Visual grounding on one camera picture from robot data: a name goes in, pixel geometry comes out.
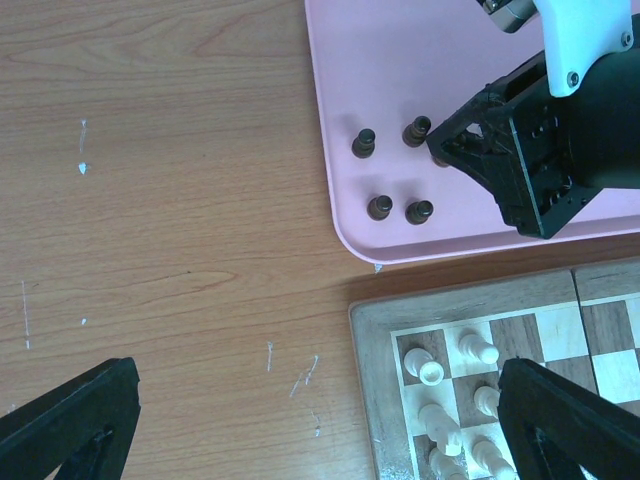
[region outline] screw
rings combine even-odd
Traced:
[[[549,192],[547,196],[547,202],[549,205],[555,205],[560,201],[560,192],[557,190]]]
[[[542,134],[544,133],[544,127],[542,125],[540,125],[538,128],[536,128],[533,132],[531,132],[531,137],[532,138],[538,138],[540,137]]]
[[[496,0],[486,0],[484,2],[484,10],[487,13],[493,13],[498,8],[498,2]]]
[[[376,148],[376,134],[370,128],[365,128],[358,133],[351,144],[351,151],[358,158],[369,158]]]
[[[573,179],[571,175],[567,175],[562,180],[562,187],[560,188],[565,194],[573,188]]]
[[[372,199],[367,206],[367,213],[374,220],[384,220],[391,213],[393,201],[387,195],[380,195]]]
[[[427,139],[427,133],[431,129],[429,117],[420,116],[413,123],[407,125],[402,132],[402,140],[411,148],[419,147]]]
[[[433,203],[429,200],[412,203],[407,207],[405,216],[411,225],[422,225],[433,215]]]
[[[622,34],[622,46],[627,48],[633,42],[633,37],[630,32],[624,32]]]
[[[448,168],[449,164],[443,160],[439,160],[435,157],[431,157],[431,160],[433,160],[433,163],[435,163],[437,166],[439,166],[440,168]]]
[[[569,75],[567,75],[567,84],[569,87],[575,88],[578,83],[580,83],[580,75],[576,72],[569,72]]]

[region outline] chessboard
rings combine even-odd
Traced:
[[[470,479],[488,479],[468,454],[488,439],[513,465],[498,420],[481,413],[474,392],[498,388],[504,362],[529,358],[640,415],[640,262],[602,265],[485,285],[366,302],[350,310],[354,347],[377,476],[436,479],[428,462],[435,444],[418,420],[430,403],[458,423],[463,451],[455,459]],[[487,365],[461,354],[475,333],[495,345]],[[403,365],[427,350],[444,380],[427,386]]]

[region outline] chess pawn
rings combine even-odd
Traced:
[[[426,350],[414,348],[404,356],[404,367],[414,377],[430,387],[438,385],[444,378],[444,368]]]
[[[449,457],[460,455],[460,427],[440,405],[430,404],[422,407],[418,413],[418,420],[427,427],[427,435],[432,442],[436,442],[438,450]]]
[[[429,466],[433,473],[442,480],[468,480],[464,468],[447,457],[440,450],[434,448],[429,454]]]
[[[487,470],[496,480],[516,480],[516,472],[493,443],[482,440],[476,443],[471,452],[480,467]]]
[[[500,356],[498,349],[486,342],[485,339],[477,333],[470,333],[462,337],[458,344],[458,348],[469,358],[472,358],[473,360],[480,360],[482,363],[486,363],[487,365],[496,363]]]
[[[488,417],[498,418],[500,392],[491,387],[480,387],[473,395],[476,408]]]

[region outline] wood grain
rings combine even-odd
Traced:
[[[494,320],[491,322],[491,335],[500,352],[498,367],[504,367],[504,362],[515,357],[544,362],[535,315]]]
[[[133,356],[127,479],[370,478],[351,302],[640,254],[628,236],[374,276],[333,232],[303,2],[2,13],[0,407]]]
[[[634,348],[631,322],[625,302],[582,307],[582,320],[591,355]]]
[[[586,388],[596,395],[598,394],[596,378],[593,374],[590,356],[555,360],[553,362],[547,362],[545,366],[552,372],[570,379],[582,388]]]
[[[467,428],[496,421],[495,418],[478,410],[473,396],[480,387],[491,387],[497,390],[499,379],[498,372],[480,373],[453,379],[460,427]]]
[[[574,272],[581,302],[608,303],[607,297],[629,295],[638,291],[640,260],[590,265]]]

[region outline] robotic arm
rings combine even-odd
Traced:
[[[507,32],[538,11],[546,49],[431,132],[433,157],[537,238],[553,237],[604,188],[640,189],[640,16],[632,23],[630,1],[477,1]]]

